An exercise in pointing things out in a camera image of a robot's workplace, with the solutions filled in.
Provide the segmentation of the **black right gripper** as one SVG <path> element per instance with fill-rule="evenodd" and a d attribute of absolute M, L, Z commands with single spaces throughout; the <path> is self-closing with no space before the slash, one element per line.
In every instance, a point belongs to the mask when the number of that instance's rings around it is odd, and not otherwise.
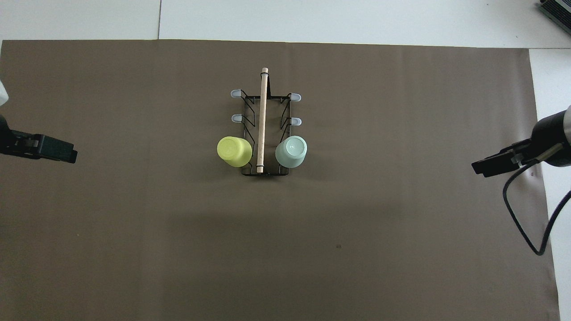
<path fill-rule="evenodd" d="M 542 118 L 535 124 L 530 140 L 518 141 L 494 155 L 473 162 L 472 169 L 484 177 L 514 172 L 530 162 L 531 144 L 537 155 L 543 154 L 555 144 L 561 144 L 563 148 L 545 162 L 555 167 L 570 166 L 570 112 L 561 111 Z"/>

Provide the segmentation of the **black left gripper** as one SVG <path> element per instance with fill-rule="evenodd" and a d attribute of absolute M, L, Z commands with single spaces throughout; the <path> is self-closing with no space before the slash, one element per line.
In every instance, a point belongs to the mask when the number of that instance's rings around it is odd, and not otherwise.
<path fill-rule="evenodd" d="M 54 161 L 76 163 L 78 152 L 74 144 L 51 136 L 13 131 L 4 116 L 0 116 L 0 153 L 12 156 L 40 156 Z"/>

